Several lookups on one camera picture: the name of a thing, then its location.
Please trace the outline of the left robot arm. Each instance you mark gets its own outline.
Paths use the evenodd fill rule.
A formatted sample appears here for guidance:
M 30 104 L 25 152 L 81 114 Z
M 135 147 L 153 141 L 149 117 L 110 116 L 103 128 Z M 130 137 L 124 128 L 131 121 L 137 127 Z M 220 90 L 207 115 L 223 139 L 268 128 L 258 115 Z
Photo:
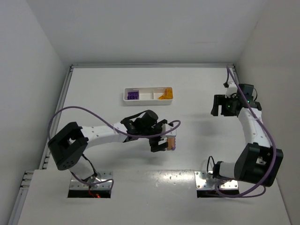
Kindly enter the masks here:
M 86 149 L 147 138 L 151 152 L 165 151 L 169 148 L 165 133 L 172 127 L 167 120 L 159 121 L 152 110 L 126 117 L 112 125 L 85 127 L 70 122 L 50 139 L 48 147 L 58 170 L 69 170 L 77 178 L 87 181 L 96 177 L 97 172 L 84 155 Z

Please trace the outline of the purple half-round lego brick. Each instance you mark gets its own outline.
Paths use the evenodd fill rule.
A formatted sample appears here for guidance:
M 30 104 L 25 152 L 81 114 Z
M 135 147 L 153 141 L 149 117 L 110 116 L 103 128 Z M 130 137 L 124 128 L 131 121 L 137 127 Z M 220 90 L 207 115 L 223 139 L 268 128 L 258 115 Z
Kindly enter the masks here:
M 129 91 L 127 93 L 128 96 L 139 96 L 139 91 L 135 90 L 135 91 Z

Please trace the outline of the yellow oval orange-pattern lego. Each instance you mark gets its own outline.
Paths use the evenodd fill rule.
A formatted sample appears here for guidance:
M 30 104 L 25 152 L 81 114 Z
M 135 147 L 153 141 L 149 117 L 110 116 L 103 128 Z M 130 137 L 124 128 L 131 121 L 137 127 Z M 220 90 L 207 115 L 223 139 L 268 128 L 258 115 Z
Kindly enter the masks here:
M 166 88 L 164 95 L 165 95 L 166 98 L 173 98 L 173 90 L 172 90 L 172 88 Z

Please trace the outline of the brown lego brick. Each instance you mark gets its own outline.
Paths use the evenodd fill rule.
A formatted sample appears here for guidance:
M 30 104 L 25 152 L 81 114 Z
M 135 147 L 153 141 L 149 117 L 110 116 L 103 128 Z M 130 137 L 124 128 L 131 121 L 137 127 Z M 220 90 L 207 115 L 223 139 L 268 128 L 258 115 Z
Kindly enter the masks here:
M 167 150 L 171 150 L 171 139 L 174 138 L 174 137 L 168 137 L 167 140 L 168 140 L 168 146 L 167 146 Z

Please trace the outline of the purple crown lego brick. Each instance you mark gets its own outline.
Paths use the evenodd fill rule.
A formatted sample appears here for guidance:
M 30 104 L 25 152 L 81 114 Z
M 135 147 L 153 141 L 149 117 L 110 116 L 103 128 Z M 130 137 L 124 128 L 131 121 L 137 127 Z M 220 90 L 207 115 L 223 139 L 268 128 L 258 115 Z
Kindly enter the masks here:
M 171 150 L 175 150 L 176 149 L 176 138 L 172 138 L 171 139 Z

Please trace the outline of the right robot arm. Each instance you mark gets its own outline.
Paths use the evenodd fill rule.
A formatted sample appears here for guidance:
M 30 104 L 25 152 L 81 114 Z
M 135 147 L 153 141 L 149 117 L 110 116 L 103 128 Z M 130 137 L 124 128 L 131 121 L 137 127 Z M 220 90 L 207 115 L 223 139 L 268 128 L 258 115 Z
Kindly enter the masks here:
M 233 82 L 225 84 L 225 88 L 225 94 L 214 96 L 211 114 L 236 116 L 242 125 L 246 146 L 235 163 L 218 161 L 213 166 L 212 176 L 251 184 L 258 183 L 265 176 L 262 185 L 270 187 L 284 155 L 281 149 L 273 149 L 270 138 L 261 127 L 262 107 L 252 95 L 255 88 Z

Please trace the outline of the purple oval flower lego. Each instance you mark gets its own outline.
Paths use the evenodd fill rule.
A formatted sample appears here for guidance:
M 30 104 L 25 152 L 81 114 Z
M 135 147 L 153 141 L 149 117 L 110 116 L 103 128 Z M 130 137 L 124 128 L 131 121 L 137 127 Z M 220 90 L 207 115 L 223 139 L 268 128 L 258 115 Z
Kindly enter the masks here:
M 139 94 L 128 94 L 127 100 L 138 100 Z

